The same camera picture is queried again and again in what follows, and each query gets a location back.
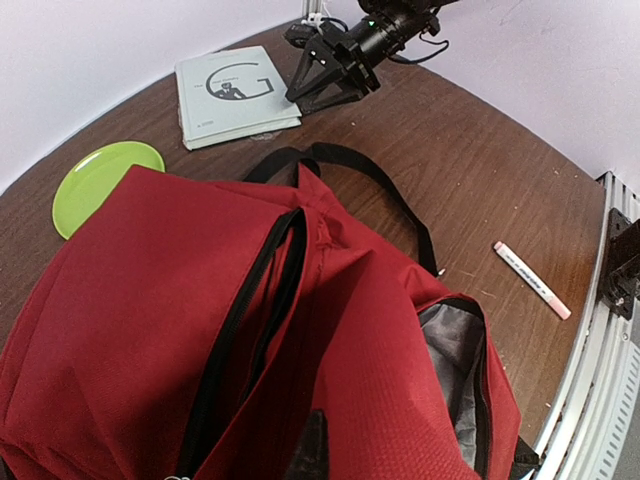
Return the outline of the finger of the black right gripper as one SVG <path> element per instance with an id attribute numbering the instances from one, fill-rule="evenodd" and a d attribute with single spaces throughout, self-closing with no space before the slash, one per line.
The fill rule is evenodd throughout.
<path id="1" fill-rule="evenodd" d="M 320 48 L 305 49 L 289 84 L 286 98 L 291 102 L 310 99 L 342 78 L 342 64 Z"/>
<path id="2" fill-rule="evenodd" d="M 348 81 L 307 82 L 297 88 L 297 105 L 303 114 L 359 101 L 363 92 Z"/>

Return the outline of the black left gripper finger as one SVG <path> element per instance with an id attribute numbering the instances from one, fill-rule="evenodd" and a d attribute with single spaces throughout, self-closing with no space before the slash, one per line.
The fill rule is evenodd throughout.
<path id="1" fill-rule="evenodd" d="M 313 410 L 307 418 L 284 478 L 329 479 L 328 421 L 322 410 Z"/>

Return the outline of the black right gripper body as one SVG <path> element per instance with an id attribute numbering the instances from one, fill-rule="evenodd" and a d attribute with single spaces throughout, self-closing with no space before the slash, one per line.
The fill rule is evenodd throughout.
<path id="1" fill-rule="evenodd" d="M 443 43 L 428 40 L 441 27 L 437 9 L 421 12 L 411 9 L 374 9 L 352 28 L 333 18 L 325 17 L 317 25 L 294 24 L 284 38 L 295 48 L 320 48 L 331 53 L 343 67 L 342 78 L 362 90 L 363 95 L 380 87 L 374 68 L 385 60 L 401 65 L 419 65 L 443 53 Z M 438 49 L 426 56 L 407 59 L 399 55 L 406 43 L 419 38 Z"/>

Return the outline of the red backpack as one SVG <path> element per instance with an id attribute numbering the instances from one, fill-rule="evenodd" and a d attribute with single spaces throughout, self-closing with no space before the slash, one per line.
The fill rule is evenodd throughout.
<path id="1" fill-rule="evenodd" d="M 341 205 L 317 143 L 242 182 L 133 167 L 64 244 L 1 355 L 14 479 L 285 479 L 307 418 L 329 479 L 519 479 L 540 466 L 488 323 Z"/>

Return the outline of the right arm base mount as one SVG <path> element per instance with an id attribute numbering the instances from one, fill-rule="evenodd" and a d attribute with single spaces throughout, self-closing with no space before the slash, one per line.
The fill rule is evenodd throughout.
<path id="1" fill-rule="evenodd" d="M 639 221 L 630 221 L 619 209 L 608 214 L 604 258 L 598 297 L 610 310 L 631 320 L 639 299 Z"/>

